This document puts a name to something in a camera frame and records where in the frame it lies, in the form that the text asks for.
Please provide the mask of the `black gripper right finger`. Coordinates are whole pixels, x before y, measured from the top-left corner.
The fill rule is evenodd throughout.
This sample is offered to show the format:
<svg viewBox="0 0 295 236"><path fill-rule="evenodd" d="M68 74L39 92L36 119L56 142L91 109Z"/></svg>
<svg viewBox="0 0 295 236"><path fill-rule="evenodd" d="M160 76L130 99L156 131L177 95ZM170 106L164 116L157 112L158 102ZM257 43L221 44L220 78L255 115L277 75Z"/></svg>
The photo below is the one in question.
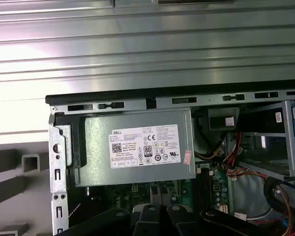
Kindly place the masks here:
<svg viewBox="0 0 295 236"><path fill-rule="evenodd" d="M270 231L216 209L199 214L180 205L167 207L167 214L180 236L268 236Z"/></svg>

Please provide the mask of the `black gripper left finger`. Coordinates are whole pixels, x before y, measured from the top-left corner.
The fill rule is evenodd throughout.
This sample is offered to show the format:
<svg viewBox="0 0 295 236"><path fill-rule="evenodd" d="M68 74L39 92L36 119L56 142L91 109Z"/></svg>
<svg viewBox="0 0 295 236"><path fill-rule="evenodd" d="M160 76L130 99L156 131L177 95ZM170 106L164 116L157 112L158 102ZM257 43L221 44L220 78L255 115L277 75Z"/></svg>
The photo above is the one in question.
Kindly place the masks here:
<svg viewBox="0 0 295 236"><path fill-rule="evenodd" d="M59 236L159 236L161 209L145 205L129 213L122 208L110 209L58 233Z"/></svg>

